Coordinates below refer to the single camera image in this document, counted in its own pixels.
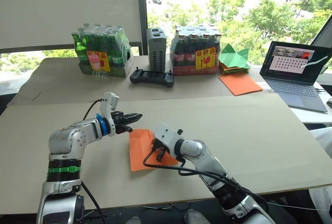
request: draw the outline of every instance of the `laptop keyboard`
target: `laptop keyboard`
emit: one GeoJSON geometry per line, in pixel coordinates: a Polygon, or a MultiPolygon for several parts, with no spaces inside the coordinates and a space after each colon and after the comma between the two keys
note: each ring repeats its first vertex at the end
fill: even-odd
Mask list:
{"type": "Polygon", "coordinates": [[[266,82],[274,91],[318,97],[318,94],[313,86],[284,83],[275,80],[266,80],[266,82]]]}

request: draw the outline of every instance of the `black controller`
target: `black controller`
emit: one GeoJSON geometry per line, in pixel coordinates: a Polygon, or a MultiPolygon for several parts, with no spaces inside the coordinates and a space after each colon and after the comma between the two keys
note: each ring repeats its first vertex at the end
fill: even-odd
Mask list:
{"type": "Polygon", "coordinates": [[[169,71],[168,73],[152,72],[145,71],[136,67],[136,70],[130,76],[130,81],[132,83],[151,82],[163,84],[166,87],[170,88],[174,85],[174,76],[171,71],[169,71]]]}

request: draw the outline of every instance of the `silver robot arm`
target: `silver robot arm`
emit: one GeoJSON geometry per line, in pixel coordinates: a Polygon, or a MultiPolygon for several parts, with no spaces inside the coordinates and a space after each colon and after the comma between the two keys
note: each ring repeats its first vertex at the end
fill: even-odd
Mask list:
{"type": "MultiPolygon", "coordinates": [[[[211,154],[203,141],[186,140],[181,134],[182,130],[176,132],[163,123],[155,131],[155,143],[156,141],[159,144],[162,143],[164,148],[162,153],[167,150],[178,160],[185,158],[191,161],[196,170],[223,175],[236,184],[230,173],[211,154]]],[[[275,224],[251,195],[211,177],[199,176],[219,200],[223,212],[230,219],[245,224],[275,224]]]]}
{"type": "Polygon", "coordinates": [[[53,132],[49,139],[49,164],[40,197],[37,224],[78,223],[84,215],[80,170],[85,147],[103,136],[113,136],[132,129],[127,124],[141,114],[123,115],[115,110],[119,97],[107,92],[101,99],[100,112],[91,118],[53,132]]]}

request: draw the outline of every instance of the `orange paper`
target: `orange paper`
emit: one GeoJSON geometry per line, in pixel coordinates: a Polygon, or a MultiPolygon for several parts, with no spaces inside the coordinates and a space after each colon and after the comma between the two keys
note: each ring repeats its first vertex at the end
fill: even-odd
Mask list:
{"type": "MultiPolygon", "coordinates": [[[[154,133],[147,129],[135,129],[129,133],[129,155],[131,171],[140,171],[145,169],[154,169],[143,165],[143,160],[150,153],[152,143],[154,140],[154,133]]],[[[156,158],[158,150],[156,150],[147,160],[149,164],[158,165],[177,165],[178,161],[171,157],[167,152],[162,157],[161,163],[157,162],[156,158]]]]}
{"type": "Polygon", "coordinates": [[[245,93],[262,91],[249,75],[244,73],[234,73],[231,75],[219,76],[219,79],[225,84],[226,87],[236,96],[245,93]]]}

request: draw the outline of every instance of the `cable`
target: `cable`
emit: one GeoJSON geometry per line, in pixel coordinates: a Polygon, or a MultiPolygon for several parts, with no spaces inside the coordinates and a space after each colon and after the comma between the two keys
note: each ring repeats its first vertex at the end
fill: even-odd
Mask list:
{"type": "Polygon", "coordinates": [[[305,210],[316,210],[316,211],[329,211],[327,209],[317,209],[317,208],[306,208],[306,207],[295,207],[295,206],[289,206],[289,205],[282,205],[277,203],[268,202],[268,204],[281,206],[281,207],[292,207],[292,208],[299,208],[299,209],[305,209],[305,210]]]}
{"type": "Polygon", "coordinates": [[[102,221],[104,224],[106,224],[106,220],[105,217],[102,213],[102,210],[100,209],[98,202],[95,200],[95,198],[93,197],[93,195],[91,194],[90,190],[87,188],[87,186],[83,183],[82,181],[82,187],[84,188],[85,192],[88,194],[88,196],[90,197],[90,199],[92,200],[93,204],[95,205],[95,207],[97,208],[98,213],[100,214],[100,217],[102,218],[102,221]]]}
{"type": "MultiPolygon", "coordinates": [[[[93,102],[93,103],[91,104],[91,106],[89,107],[89,109],[88,109],[87,112],[85,113],[83,120],[85,120],[85,119],[87,118],[87,115],[89,114],[91,108],[92,108],[97,102],[101,102],[101,101],[102,101],[102,99],[99,99],[99,100],[96,100],[95,102],[93,102]]],[[[83,181],[82,181],[81,185],[82,185],[82,187],[84,188],[85,192],[86,192],[86,193],[88,194],[88,196],[90,197],[90,199],[92,200],[93,204],[95,205],[95,207],[96,207],[96,209],[97,209],[97,211],[98,211],[100,217],[102,218],[103,223],[106,224],[105,217],[104,217],[104,215],[103,215],[103,213],[102,213],[102,211],[101,211],[101,209],[100,209],[100,207],[99,207],[99,205],[98,205],[98,202],[95,200],[95,198],[93,197],[92,193],[91,193],[90,190],[87,188],[87,186],[83,183],[83,181]]]]}
{"type": "Polygon", "coordinates": [[[154,210],[166,210],[166,209],[170,209],[173,207],[173,204],[168,204],[169,206],[168,207],[150,207],[150,206],[142,206],[144,208],[147,208],[147,209],[154,209],[154,210]]]}
{"type": "Polygon", "coordinates": [[[188,206],[187,206],[185,209],[178,208],[178,207],[176,207],[176,206],[174,206],[174,205],[173,205],[173,208],[174,208],[176,211],[178,211],[178,212],[185,212],[185,211],[187,211],[187,210],[190,209],[190,205],[191,205],[190,202],[187,202],[187,203],[188,203],[188,206]]]}
{"type": "Polygon", "coordinates": [[[184,165],[183,161],[182,161],[182,164],[180,167],[178,166],[165,166],[165,165],[156,165],[156,164],[148,164],[146,163],[146,161],[149,159],[149,157],[152,155],[152,153],[155,151],[156,149],[155,148],[152,148],[152,150],[150,151],[150,153],[145,157],[145,159],[143,160],[143,165],[144,166],[147,166],[147,167],[152,167],[152,168],[160,168],[160,169],[168,169],[168,170],[177,170],[178,173],[180,175],[185,175],[185,176],[191,176],[191,175],[203,175],[203,176],[208,176],[210,178],[213,178],[217,181],[221,181],[222,183],[228,185],[228,186],[231,186],[237,190],[240,190],[246,194],[249,194],[251,195],[254,199],[260,199],[264,206],[265,206],[265,212],[268,213],[269,211],[269,207],[268,207],[268,204],[266,203],[265,199],[255,193],[252,193],[250,190],[246,189],[246,188],[243,188],[240,184],[232,181],[231,179],[223,176],[223,175],[220,175],[220,174],[217,174],[217,173],[214,173],[214,172],[206,172],[206,171],[198,171],[198,170],[193,170],[193,169],[189,169],[189,168],[184,168],[184,167],[181,167],[184,165]],[[179,171],[187,171],[187,172],[191,172],[191,173],[180,173],[179,171]]]}
{"type": "Polygon", "coordinates": [[[96,100],[95,102],[92,103],[92,105],[89,107],[89,109],[87,110],[87,113],[84,115],[83,120],[85,120],[87,118],[87,115],[89,114],[89,111],[91,110],[91,108],[93,108],[93,106],[97,103],[97,102],[101,102],[102,99],[96,100]]]}
{"type": "Polygon", "coordinates": [[[84,215],[84,218],[86,218],[88,215],[92,214],[94,212],[94,210],[91,210],[89,213],[84,215]]]}
{"type": "Polygon", "coordinates": [[[150,207],[150,206],[142,206],[142,207],[147,208],[147,209],[154,209],[154,210],[168,210],[168,209],[173,208],[178,212],[185,212],[190,209],[191,203],[187,202],[187,204],[188,204],[188,206],[185,209],[178,208],[174,204],[168,204],[169,205],[168,207],[150,207]]]}

